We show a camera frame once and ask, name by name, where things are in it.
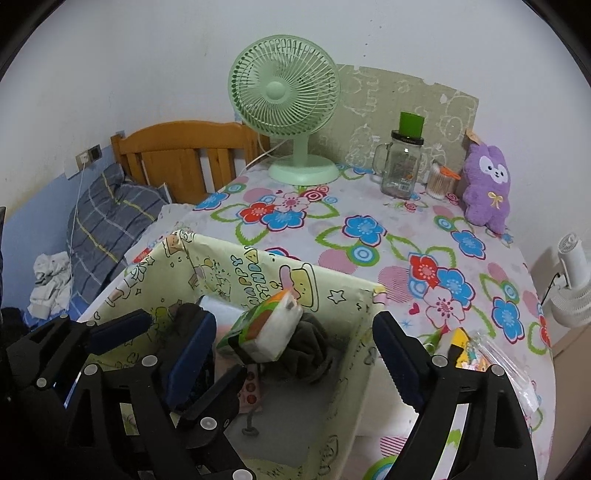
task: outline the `green fan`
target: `green fan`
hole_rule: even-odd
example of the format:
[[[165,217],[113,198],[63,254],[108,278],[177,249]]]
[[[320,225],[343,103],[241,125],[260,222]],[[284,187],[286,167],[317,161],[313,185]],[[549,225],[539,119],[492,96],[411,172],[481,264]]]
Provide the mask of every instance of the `green fan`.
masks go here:
[[[308,154],[310,134],[339,103],[339,74],[318,45],[290,35],[263,38],[238,56],[228,79],[234,108],[257,132],[293,139],[293,155],[269,168],[271,178],[292,185],[320,185],[339,171],[328,158]]]

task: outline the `wooden bed frame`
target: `wooden bed frame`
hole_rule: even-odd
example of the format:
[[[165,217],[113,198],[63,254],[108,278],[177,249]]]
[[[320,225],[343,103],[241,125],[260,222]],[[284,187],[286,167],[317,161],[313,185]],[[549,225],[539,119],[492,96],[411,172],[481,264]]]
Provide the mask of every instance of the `wooden bed frame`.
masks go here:
[[[257,133],[236,122],[185,120],[152,125],[123,138],[111,137],[115,160],[140,185],[168,185],[173,200],[197,204],[206,191],[199,149],[207,149],[213,185],[221,189],[236,178],[233,150],[244,150],[248,165],[262,151]],[[261,144],[269,150],[268,137]]]

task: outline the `white wall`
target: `white wall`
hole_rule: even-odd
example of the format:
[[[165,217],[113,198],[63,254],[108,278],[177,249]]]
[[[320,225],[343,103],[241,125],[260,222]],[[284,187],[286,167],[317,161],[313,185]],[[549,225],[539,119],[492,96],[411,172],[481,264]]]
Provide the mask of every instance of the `white wall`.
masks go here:
[[[591,89],[519,0],[67,0],[0,83],[0,203],[19,205],[117,130],[233,120],[228,70],[273,33],[477,96],[475,130],[507,157],[510,225],[540,291],[561,234],[591,243]]]

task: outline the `blue wall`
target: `blue wall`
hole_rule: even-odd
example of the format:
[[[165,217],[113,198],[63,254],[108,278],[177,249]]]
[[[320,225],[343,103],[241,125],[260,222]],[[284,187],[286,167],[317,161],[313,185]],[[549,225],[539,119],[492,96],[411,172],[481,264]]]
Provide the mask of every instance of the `blue wall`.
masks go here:
[[[114,161],[111,146],[104,148],[103,157],[86,167],[81,193]],[[81,176],[79,173],[68,180],[60,175],[6,221],[2,236],[2,307],[26,308],[35,286],[35,259],[66,250],[67,223],[76,205]]]

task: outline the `stuffed animal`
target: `stuffed animal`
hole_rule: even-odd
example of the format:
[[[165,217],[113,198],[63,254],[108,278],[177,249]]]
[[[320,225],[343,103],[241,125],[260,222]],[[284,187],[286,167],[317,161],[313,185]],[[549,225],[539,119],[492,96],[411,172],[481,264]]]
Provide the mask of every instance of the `stuffed animal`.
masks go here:
[[[486,225],[502,235],[510,210],[511,178],[501,151],[497,147],[487,147],[479,138],[475,138],[479,143],[470,144],[464,163],[464,176],[468,185],[462,196],[466,203],[465,217],[474,225]]]

